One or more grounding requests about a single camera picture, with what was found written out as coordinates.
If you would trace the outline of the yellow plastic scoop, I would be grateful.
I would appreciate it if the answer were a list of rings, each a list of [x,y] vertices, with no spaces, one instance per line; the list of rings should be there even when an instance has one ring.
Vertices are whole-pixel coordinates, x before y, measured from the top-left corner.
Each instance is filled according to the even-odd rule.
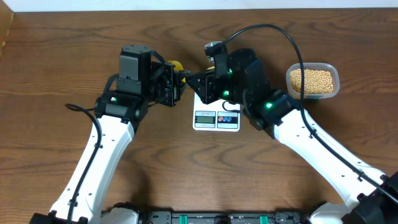
[[[186,73],[185,70],[183,68],[183,65],[176,60],[168,60],[168,63],[171,63],[174,66],[174,71],[177,72],[178,74],[180,74],[180,79],[182,83],[186,82]]]

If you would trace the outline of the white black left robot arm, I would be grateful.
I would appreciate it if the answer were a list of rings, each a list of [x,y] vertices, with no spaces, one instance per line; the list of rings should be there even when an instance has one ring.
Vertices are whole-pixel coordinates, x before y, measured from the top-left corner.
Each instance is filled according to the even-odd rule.
[[[149,107],[157,103],[173,107],[189,74],[178,61],[120,62],[119,73],[108,78],[95,107],[81,111],[93,123],[90,138],[65,190],[48,214],[33,214],[31,223],[137,223],[138,214],[118,208],[102,216],[104,198],[119,160],[133,140]]]

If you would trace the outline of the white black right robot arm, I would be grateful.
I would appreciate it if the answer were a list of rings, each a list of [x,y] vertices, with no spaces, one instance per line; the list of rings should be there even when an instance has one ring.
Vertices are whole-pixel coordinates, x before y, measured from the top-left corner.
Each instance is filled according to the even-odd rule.
[[[300,108],[272,88],[251,49],[214,55],[215,68],[186,77],[203,103],[243,105],[258,130],[304,158],[338,192],[343,204],[323,203],[307,223],[397,223],[397,175],[388,177],[349,152]]]

